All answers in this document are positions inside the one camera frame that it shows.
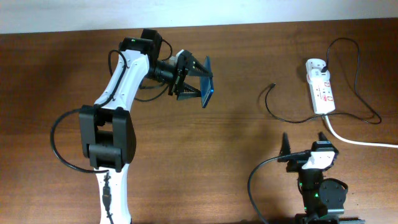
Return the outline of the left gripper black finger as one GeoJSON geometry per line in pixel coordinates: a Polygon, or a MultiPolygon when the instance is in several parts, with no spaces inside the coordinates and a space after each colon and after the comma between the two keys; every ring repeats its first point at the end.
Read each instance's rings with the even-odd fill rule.
{"type": "Polygon", "coordinates": [[[176,90],[177,100],[187,100],[189,98],[201,97],[201,91],[195,87],[182,83],[176,90]]]}
{"type": "Polygon", "coordinates": [[[213,77],[213,73],[211,71],[211,60],[209,56],[205,57],[205,61],[203,63],[200,63],[194,56],[191,56],[187,68],[188,76],[213,77]]]}

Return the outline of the blue smartphone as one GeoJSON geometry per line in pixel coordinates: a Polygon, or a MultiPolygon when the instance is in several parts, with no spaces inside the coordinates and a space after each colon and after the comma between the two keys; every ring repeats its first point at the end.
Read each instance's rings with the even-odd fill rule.
{"type": "Polygon", "coordinates": [[[209,71],[209,77],[200,77],[200,91],[201,91],[201,104],[202,108],[206,108],[212,94],[214,93],[213,74],[211,71],[211,60],[206,56],[204,67],[209,71]]]}

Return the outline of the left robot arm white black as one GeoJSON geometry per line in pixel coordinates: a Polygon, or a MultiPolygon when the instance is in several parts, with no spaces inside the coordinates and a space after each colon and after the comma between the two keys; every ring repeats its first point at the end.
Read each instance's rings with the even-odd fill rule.
{"type": "Polygon", "coordinates": [[[164,82],[178,100],[199,97],[205,108],[214,92],[210,58],[200,63],[181,50],[166,60],[159,54],[162,36],[144,29],[139,38],[126,37],[115,51],[117,67],[94,105],[79,113],[83,155],[89,159],[99,187],[101,223],[131,223],[127,203],[127,173],[136,151],[131,109],[143,79],[164,82]]]}

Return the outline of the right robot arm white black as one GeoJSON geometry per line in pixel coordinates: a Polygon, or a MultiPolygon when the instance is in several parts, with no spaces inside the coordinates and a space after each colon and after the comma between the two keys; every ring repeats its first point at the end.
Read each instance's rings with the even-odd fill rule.
{"type": "Polygon", "coordinates": [[[287,164],[286,172],[298,173],[297,187],[305,210],[295,215],[294,223],[365,223],[359,218],[341,217],[345,212],[348,185],[323,175],[333,167],[339,151],[322,132],[318,133],[318,138],[310,149],[292,152],[287,133],[282,135],[280,158],[277,161],[287,164]]]}

